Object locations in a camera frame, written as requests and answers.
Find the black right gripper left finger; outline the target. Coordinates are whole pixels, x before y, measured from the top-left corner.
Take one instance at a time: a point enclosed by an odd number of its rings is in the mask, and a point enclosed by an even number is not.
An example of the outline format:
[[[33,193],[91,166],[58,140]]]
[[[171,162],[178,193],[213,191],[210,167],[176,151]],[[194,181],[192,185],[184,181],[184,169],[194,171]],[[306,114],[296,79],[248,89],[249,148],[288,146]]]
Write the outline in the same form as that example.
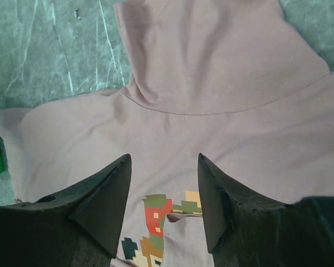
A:
[[[0,206],[0,266],[109,266],[131,180],[125,154],[36,202]]]

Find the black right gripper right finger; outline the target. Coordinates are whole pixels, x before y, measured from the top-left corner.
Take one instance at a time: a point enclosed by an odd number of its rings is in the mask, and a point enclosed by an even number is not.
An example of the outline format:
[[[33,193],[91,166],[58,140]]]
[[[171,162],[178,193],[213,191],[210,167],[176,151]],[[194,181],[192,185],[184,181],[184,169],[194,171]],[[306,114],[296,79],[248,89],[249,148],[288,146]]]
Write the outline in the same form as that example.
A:
[[[285,204],[198,157],[208,252],[215,266],[334,266],[334,196]]]

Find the pink printed t-shirt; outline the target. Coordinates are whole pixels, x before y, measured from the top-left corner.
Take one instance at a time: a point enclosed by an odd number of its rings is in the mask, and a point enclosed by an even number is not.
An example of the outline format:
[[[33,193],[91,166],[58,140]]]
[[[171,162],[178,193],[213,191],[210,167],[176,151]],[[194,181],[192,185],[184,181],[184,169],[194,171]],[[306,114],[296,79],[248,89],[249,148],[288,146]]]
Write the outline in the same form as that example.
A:
[[[197,158],[285,203],[334,195],[334,73],[278,1],[123,1],[129,83],[0,110],[14,198],[132,158],[113,266],[212,266]]]

